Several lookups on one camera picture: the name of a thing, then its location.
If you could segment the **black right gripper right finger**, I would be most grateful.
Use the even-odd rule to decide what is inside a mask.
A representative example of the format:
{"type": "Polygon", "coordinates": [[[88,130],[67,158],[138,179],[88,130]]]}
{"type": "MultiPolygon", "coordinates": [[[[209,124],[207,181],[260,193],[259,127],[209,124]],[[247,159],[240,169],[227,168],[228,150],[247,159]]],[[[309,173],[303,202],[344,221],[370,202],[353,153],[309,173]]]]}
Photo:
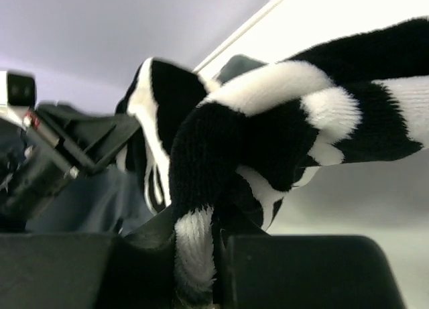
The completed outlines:
{"type": "Polygon", "coordinates": [[[380,246],[360,235],[270,236],[219,222],[223,308],[404,308],[380,246]]]}

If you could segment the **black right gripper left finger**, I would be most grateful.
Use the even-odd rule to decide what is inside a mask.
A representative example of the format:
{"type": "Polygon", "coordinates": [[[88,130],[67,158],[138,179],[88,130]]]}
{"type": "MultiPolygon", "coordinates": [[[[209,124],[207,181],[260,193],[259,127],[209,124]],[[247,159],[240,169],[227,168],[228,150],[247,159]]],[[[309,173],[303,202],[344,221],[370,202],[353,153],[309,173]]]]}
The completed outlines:
{"type": "Polygon", "coordinates": [[[126,237],[1,234],[2,308],[171,308],[167,208],[126,237]]]}

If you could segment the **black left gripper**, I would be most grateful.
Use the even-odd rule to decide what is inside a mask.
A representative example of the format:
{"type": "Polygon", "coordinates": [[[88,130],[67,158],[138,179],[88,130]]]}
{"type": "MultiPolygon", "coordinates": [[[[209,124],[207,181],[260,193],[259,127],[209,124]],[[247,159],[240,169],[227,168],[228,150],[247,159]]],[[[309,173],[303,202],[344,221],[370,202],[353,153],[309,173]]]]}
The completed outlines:
{"type": "Polygon", "coordinates": [[[13,153],[1,166],[1,228],[22,229],[69,183],[103,171],[140,128],[126,114],[99,117],[69,105],[1,105],[1,119],[34,146],[22,163],[13,153]]]}

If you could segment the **small space print suitcase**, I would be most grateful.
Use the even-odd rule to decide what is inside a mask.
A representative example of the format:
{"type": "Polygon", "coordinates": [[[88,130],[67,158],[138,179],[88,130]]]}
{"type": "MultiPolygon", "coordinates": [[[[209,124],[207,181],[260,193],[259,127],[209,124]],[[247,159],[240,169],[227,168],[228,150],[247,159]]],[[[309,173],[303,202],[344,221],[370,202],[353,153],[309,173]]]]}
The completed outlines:
{"type": "Polygon", "coordinates": [[[148,153],[139,130],[107,170],[71,183],[36,219],[1,216],[1,231],[130,233],[169,205],[148,153]]]}

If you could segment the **zebra striped plush blanket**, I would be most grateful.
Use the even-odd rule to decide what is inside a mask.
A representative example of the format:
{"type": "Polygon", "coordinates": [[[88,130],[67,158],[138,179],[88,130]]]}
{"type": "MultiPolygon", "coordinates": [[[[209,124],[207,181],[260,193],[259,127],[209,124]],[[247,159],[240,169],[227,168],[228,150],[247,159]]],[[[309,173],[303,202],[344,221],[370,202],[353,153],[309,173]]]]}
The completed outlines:
{"type": "Polygon", "coordinates": [[[172,209],[176,292],[212,304],[215,217],[237,205],[267,229],[323,166],[390,162],[428,148],[428,17],[414,17],[205,79],[159,58],[116,111],[141,128],[120,166],[148,207],[172,209]]]}

